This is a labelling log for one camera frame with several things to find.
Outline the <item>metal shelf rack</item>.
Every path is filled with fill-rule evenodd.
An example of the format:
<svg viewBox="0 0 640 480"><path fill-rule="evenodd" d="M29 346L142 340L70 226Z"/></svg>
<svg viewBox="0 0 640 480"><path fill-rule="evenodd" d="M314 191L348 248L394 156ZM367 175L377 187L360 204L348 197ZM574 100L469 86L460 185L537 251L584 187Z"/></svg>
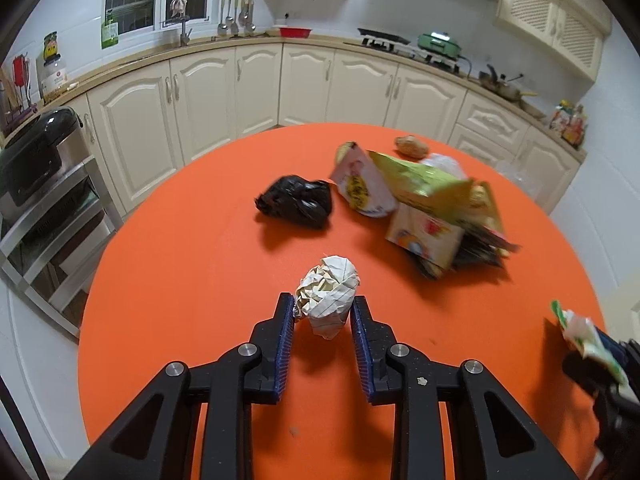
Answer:
<svg viewBox="0 0 640 480"><path fill-rule="evenodd" d="M14 221L1 221L1 276L60 330L79 337L107 244L122 227L92 155L43 185Z"/></svg>

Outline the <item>green dish soap bottle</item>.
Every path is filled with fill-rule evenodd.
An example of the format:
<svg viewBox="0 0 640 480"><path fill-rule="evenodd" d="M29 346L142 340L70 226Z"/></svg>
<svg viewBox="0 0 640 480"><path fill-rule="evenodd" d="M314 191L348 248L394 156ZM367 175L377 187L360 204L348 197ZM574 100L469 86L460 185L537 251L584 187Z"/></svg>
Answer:
<svg viewBox="0 0 640 480"><path fill-rule="evenodd" d="M118 21L112 10L107 10L101 26L101 47L107 49L116 46L119 40Z"/></svg>

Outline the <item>black plastic bag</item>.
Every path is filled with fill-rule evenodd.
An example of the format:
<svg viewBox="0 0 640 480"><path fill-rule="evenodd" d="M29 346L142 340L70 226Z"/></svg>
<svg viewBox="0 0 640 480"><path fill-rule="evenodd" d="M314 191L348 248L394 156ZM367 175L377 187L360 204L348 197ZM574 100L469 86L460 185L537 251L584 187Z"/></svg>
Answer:
<svg viewBox="0 0 640 480"><path fill-rule="evenodd" d="M259 194L254 203L265 216L317 230L328 224L333 211L329 183L308 181L299 176L280 177Z"/></svg>

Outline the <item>green snack bag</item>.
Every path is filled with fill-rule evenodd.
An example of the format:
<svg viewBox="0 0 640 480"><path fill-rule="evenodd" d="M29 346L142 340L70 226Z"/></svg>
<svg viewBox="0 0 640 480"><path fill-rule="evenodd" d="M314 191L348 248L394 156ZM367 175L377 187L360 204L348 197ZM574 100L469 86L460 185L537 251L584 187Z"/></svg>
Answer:
<svg viewBox="0 0 640 480"><path fill-rule="evenodd" d="M481 224L504 233L495 195L488 182L460 179L433 166L375 151L368 151L368 155L399 203L452 224Z"/></svg>

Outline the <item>white yellow snack bag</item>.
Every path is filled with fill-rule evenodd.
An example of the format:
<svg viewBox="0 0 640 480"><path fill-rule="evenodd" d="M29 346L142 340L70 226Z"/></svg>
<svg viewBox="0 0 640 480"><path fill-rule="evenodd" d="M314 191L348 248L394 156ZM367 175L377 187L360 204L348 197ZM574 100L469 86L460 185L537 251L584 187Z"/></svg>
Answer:
<svg viewBox="0 0 640 480"><path fill-rule="evenodd" d="M383 218L397 202L369 155L355 142L336 151L330 179L349 207L369 218Z"/></svg>

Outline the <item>clear plastic wrap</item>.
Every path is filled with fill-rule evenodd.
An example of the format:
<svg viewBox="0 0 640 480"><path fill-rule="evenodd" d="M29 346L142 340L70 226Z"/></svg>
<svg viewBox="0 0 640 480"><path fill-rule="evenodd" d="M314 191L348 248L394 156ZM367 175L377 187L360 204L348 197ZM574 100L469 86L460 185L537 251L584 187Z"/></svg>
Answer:
<svg viewBox="0 0 640 480"><path fill-rule="evenodd" d="M450 176L453 176L458 180L466 180L468 178L468 175L464 172L459 163L454 158L447 155L430 153L421 160L421 164L442 170L443 172L446 172L446 174L450 174Z"/></svg>

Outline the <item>wok with lid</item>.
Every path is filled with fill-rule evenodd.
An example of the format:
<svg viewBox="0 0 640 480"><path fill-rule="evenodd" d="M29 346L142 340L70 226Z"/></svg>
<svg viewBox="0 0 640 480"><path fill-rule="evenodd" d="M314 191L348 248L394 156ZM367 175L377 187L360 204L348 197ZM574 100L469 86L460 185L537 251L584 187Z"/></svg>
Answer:
<svg viewBox="0 0 640 480"><path fill-rule="evenodd" d="M506 78L499 77L496 70L490 64L488 64L487 67L489 72L479 72L478 81L484 89L495 93L497 96L500 96L500 98L511 103L517 103L520 102L524 96L537 95L536 92L520 90L517 86L514 86L514 84L506 81Z"/></svg>

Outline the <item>green electric pot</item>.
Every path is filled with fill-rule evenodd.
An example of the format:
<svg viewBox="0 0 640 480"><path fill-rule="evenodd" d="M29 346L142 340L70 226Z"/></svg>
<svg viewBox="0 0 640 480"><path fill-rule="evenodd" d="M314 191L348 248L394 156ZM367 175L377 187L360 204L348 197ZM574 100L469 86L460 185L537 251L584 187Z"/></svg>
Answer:
<svg viewBox="0 0 640 480"><path fill-rule="evenodd" d="M454 38L451 38L446 32L430 32L429 34L421 34L416 42L422 50L457 60L461 54L461 47Z"/></svg>

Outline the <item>ginger root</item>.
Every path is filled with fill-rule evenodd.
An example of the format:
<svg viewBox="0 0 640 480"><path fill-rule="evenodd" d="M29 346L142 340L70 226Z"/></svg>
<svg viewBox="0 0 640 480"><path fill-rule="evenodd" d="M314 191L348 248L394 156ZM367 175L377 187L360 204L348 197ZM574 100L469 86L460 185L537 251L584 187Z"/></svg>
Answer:
<svg viewBox="0 0 640 480"><path fill-rule="evenodd" d="M424 159L428 155L428 145L412 134L396 136L394 144L399 154L414 160Z"/></svg>

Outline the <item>black gas stove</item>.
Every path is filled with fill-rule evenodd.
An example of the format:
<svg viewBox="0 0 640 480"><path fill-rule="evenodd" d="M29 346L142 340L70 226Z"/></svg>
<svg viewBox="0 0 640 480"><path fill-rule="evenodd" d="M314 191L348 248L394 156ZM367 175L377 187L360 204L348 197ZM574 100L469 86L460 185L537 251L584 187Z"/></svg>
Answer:
<svg viewBox="0 0 640 480"><path fill-rule="evenodd" d="M447 73L461 75L460 66L456 60L447 58L443 54L414 46L406 38L392 35L388 32L378 32L370 28L359 27L358 32L361 47L410 58L410 60L439 68Z"/></svg>

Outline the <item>green white wrapper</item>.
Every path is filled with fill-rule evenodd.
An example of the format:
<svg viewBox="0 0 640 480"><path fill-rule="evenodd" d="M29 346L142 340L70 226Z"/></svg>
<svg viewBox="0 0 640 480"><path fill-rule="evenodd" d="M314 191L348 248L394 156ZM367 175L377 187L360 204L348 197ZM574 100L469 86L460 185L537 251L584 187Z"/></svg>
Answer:
<svg viewBox="0 0 640 480"><path fill-rule="evenodd" d="M570 352L563 359L564 374L595 398L611 391L639 403L639 343L616 341L597 328L591 318L564 309L552 300L550 309L558 321Z"/></svg>

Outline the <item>white paper ball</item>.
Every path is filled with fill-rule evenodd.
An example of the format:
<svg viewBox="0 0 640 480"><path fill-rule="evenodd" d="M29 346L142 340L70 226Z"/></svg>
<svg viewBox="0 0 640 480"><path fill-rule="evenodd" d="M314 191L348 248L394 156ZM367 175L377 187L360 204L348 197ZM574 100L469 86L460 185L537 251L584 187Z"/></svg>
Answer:
<svg viewBox="0 0 640 480"><path fill-rule="evenodd" d="M299 281L294 294L294 318L307 320L316 336L335 338L346 323L359 285L358 271L349 259L322 258Z"/></svg>

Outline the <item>red basin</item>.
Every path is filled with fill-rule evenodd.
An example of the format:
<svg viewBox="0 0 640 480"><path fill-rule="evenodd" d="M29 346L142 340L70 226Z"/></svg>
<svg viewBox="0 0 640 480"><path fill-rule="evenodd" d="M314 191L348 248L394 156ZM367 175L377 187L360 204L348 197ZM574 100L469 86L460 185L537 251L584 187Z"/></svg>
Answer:
<svg viewBox="0 0 640 480"><path fill-rule="evenodd" d="M280 36L283 38L306 39L310 36L311 29L305 27L281 26L279 28L279 32Z"/></svg>

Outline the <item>small colourful carton box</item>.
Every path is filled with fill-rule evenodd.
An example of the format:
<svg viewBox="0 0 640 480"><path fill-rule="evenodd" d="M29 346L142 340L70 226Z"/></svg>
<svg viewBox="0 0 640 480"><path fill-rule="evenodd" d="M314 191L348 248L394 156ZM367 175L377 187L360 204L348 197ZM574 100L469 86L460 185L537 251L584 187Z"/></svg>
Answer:
<svg viewBox="0 0 640 480"><path fill-rule="evenodd" d="M454 261L463 234L460 226L400 203L385 238L418 258L428 275L439 278Z"/></svg>

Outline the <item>black snack wrapper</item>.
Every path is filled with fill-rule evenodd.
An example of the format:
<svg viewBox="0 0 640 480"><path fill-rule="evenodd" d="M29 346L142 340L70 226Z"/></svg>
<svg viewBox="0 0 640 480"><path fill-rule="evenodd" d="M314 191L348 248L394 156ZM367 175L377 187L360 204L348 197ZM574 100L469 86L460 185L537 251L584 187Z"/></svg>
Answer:
<svg viewBox="0 0 640 480"><path fill-rule="evenodd" d="M520 245L513 244L491 231L465 231L452 260L452 266L457 269L462 266L487 264L502 268L503 260L520 249Z"/></svg>

